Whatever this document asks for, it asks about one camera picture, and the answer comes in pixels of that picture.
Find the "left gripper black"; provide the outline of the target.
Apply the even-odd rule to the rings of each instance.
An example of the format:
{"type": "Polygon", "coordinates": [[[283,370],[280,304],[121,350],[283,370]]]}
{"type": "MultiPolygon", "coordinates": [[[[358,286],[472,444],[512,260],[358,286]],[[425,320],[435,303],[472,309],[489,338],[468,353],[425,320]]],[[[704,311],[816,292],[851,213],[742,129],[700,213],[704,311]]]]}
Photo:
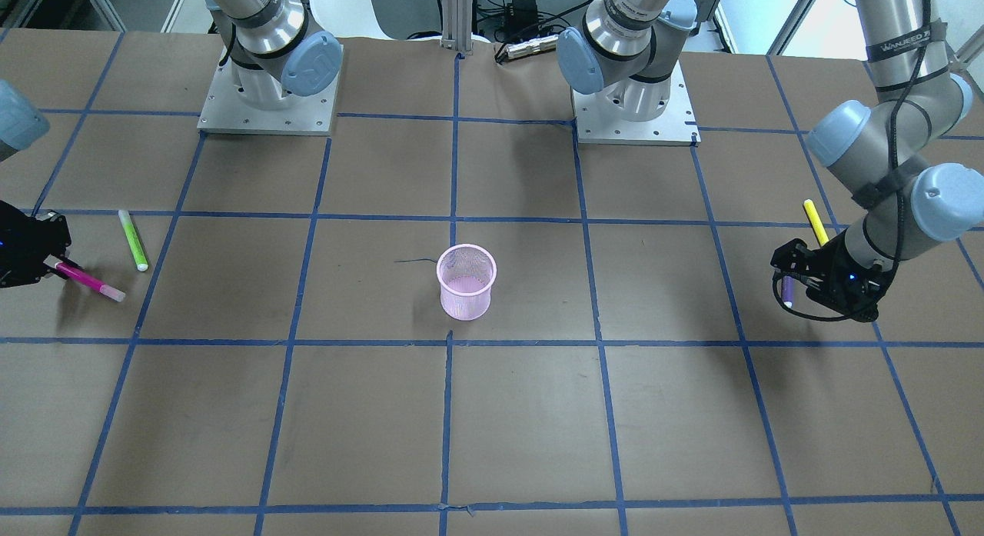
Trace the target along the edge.
{"type": "Polygon", "coordinates": [[[809,249],[805,241],[788,241],[774,250],[773,280],[778,294],[794,295],[808,287],[807,297],[844,318],[871,323],[878,304],[893,283],[893,271],[882,264],[864,267],[846,248],[809,249]]]}

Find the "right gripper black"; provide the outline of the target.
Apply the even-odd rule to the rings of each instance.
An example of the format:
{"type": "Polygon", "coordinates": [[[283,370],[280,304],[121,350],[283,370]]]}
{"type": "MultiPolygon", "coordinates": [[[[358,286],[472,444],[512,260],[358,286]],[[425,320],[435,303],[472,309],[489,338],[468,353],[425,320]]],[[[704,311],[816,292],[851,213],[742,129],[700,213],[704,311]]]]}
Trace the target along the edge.
{"type": "Polygon", "coordinates": [[[68,220],[60,212],[34,217],[1,203],[1,287],[28,286],[50,277],[70,280],[68,264],[45,263],[48,256],[68,259],[70,246],[68,220]]]}

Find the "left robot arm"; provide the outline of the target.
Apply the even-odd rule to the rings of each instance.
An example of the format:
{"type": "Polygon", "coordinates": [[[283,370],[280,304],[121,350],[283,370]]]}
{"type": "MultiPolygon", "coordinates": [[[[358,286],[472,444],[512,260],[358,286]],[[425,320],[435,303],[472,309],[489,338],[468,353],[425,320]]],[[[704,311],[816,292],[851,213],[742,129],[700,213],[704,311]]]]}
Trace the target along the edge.
{"type": "MultiPolygon", "coordinates": [[[[982,221],[982,175],[921,151],[969,115],[973,90],[949,69],[935,0],[855,0],[878,102],[850,99],[808,134],[816,160],[865,214],[817,249],[774,250],[773,295],[797,280],[829,321],[869,323],[904,261],[982,221]]],[[[669,101],[670,77],[695,28],[694,0],[591,0],[557,42],[574,92],[602,95],[622,118],[646,122],[669,101]]]]}

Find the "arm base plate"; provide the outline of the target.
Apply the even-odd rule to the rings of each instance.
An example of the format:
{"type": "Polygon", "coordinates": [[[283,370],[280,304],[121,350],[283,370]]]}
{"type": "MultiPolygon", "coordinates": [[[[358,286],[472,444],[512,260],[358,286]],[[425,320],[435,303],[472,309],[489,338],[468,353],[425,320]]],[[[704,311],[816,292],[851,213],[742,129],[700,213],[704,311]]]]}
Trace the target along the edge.
{"type": "Polygon", "coordinates": [[[570,98],[581,143],[693,146],[702,142],[679,61],[661,82],[627,79],[591,95],[572,90],[570,98]]]}
{"type": "Polygon", "coordinates": [[[323,91],[298,97],[266,71],[229,58],[214,71],[197,127],[210,134],[329,137],[340,81],[337,74],[323,91]]]}

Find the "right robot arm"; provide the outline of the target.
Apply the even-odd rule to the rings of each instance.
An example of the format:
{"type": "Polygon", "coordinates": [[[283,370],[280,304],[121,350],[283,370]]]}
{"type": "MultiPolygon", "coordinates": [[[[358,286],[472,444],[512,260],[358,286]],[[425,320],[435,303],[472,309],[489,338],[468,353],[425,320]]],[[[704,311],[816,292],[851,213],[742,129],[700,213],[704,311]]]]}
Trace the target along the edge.
{"type": "MultiPolygon", "coordinates": [[[[207,134],[329,136],[342,44],[302,0],[205,0],[224,42],[198,128],[207,134]]],[[[116,288],[68,258],[71,236],[58,212],[25,214],[2,204],[3,288],[56,275],[122,301],[116,288]]]]}

